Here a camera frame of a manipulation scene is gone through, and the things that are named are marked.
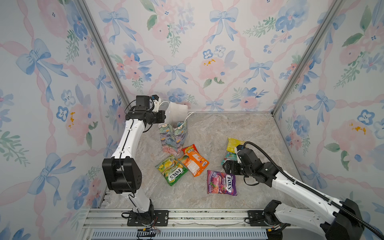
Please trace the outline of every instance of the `purple candy bag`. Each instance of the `purple candy bag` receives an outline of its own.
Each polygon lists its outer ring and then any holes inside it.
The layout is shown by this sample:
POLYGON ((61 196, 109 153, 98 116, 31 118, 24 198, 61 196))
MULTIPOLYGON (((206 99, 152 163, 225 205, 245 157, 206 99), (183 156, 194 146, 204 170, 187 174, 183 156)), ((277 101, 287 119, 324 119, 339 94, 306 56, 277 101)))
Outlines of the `purple candy bag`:
POLYGON ((236 196, 236 178, 233 174, 208 170, 207 191, 209 193, 236 196))

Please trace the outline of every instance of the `orange candy bag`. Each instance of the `orange candy bag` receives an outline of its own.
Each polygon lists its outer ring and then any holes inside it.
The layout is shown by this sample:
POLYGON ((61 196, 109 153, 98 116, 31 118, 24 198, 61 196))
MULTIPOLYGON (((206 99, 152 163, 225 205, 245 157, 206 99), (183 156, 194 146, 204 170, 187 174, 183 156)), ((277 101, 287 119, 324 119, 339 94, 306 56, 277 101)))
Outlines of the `orange candy bag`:
POLYGON ((179 161, 191 171, 194 177, 199 176, 209 165, 209 162, 199 154, 194 144, 183 148, 183 152, 184 156, 179 158, 179 161))

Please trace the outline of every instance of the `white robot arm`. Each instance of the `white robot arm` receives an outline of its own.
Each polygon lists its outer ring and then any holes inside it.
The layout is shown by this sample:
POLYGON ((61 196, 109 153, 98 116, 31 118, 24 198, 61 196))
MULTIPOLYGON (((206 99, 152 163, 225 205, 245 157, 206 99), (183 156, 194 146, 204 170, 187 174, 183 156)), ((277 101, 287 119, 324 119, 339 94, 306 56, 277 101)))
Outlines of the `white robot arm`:
MULTIPOLYGON (((163 123, 165 112, 159 111, 158 96, 137 96, 136 106, 126 115, 126 124, 118 148, 110 159, 104 159, 103 171, 110 190, 129 198, 133 212, 138 219, 144 219, 143 225, 152 225, 154 208, 151 200, 140 189, 142 175, 135 159, 140 136, 147 124, 163 123)), ((361 220, 356 203, 339 199, 318 192, 304 184, 277 166, 273 160, 256 144, 246 142, 237 147, 238 161, 226 161, 223 168, 227 174, 253 177, 259 183, 274 187, 300 201, 313 212, 297 209, 272 200, 264 209, 263 216, 251 219, 254 222, 265 221, 269 225, 293 224, 308 229, 327 239, 358 240, 367 227, 379 238, 384 236, 375 228, 361 220), (246 148, 251 144, 260 150, 270 162, 262 163, 253 150, 246 148)))

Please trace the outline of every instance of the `candy bag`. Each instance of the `candy bag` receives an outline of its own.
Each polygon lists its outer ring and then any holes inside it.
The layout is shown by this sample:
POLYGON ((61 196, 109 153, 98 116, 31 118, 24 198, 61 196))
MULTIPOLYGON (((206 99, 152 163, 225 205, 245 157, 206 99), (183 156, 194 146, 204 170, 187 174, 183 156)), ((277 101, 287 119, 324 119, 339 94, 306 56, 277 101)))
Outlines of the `candy bag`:
POLYGON ((183 152, 184 156, 179 158, 179 161, 191 171, 194 177, 199 176, 209 165, 209 162, 199 154, 194 144, 183 148, 183 152))
POLYGON ((156 165, 156 168, 163 174, 170 186, 173 186, 186 172, 188 172, 188 169, 178 163, 173 155, 167 157, 160 164, 156 165))
POLYGON ((223 165, 227 160, 237 161, 236 153, 227 152, 227 155, 225 156, 224 160, 221 162, 221 165, 223 165))
POLYGON ((207 191, 237 196, 235 175, 208 170, 207 191))
POLYGON ((235 153, 235 148, 238 146, 238 145, 243 145, 245 142, 244 141, 240 141, 240 140, 237 140, 237 139, 234 139, 234 138, 228 138, 228 145, 227 145, 227 151, 228 152, 232 152, 232 153, 235 153))

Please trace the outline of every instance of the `yellow candy bag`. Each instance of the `yellow candy bag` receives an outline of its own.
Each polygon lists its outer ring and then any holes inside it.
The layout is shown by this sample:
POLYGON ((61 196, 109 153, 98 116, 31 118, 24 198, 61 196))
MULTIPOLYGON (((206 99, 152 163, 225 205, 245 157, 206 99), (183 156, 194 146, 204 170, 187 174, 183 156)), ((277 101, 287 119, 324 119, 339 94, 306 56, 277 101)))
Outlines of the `yellow candy bag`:
POLYGON ((163 174, 170 186, 173 186, 177 180, 188 172, 188 169, 180 164, 173 155, 167 157, 155 167, 163 174))
POLYGON ((228 138, 228 146, 227 146, 227 151, 235 153, 235 149, 238 145, 243 145, 245 141, 240 141, 234 138, 228 138))

